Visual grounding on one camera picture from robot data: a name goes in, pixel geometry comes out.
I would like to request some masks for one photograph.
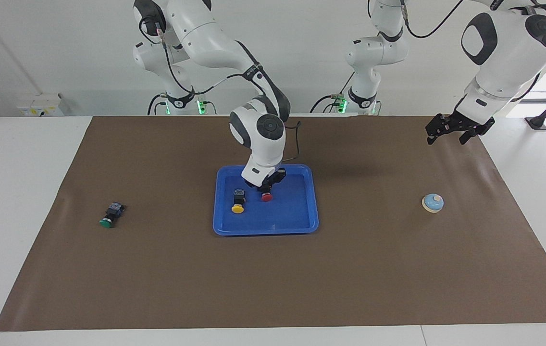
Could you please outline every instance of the plastic tray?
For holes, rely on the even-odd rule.
[[[290,164],[286,178],[273,186],[273,200],[262,202],[261,194],[241,177],[243,166],[218,171],[213,211],[213,229],[221,236],[310,234],[319,226],[313,177],[308,166]],[[245,190],[245,211],[234,214],[234,190]]]

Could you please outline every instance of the electrical outlet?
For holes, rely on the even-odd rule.
[[[17,108],[23,116],[64,116],[61,103],[58,94],[24,95],[20,97]]]
[[[344,113],[346,112],[346,108],[348,107],[348,101],[341,99],[339,102],[339,107],[337,108],[337,112]]]
[[[207,105],[205,105],[205,101],[198,99],[196,103],[198,103],[198,112],[200,112],[200,114],[207,114]]]

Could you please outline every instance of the green indicator light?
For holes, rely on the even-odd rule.
[[[339,105],[339,112],[346,112],[347,107],[348,107],[348,101],[342,99],[341,105]]]
[[[198,104],[198,112],[200,112],[200,114],[205,114],[207,112],[205,104],[202,103],[202,101],[196,101],[196,103]]]

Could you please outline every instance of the green push button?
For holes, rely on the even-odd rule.
[[[113,228],[112,221],[110,221],[109,219],[106,219],[106,218],[100,220],[100,225],[102,225],[102,227],[104,227],[104,228]]]

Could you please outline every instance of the yellow push button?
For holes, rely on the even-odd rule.
[[[242,214],[245,211],[241,204],[235,204],[231,210],[235,214]]]

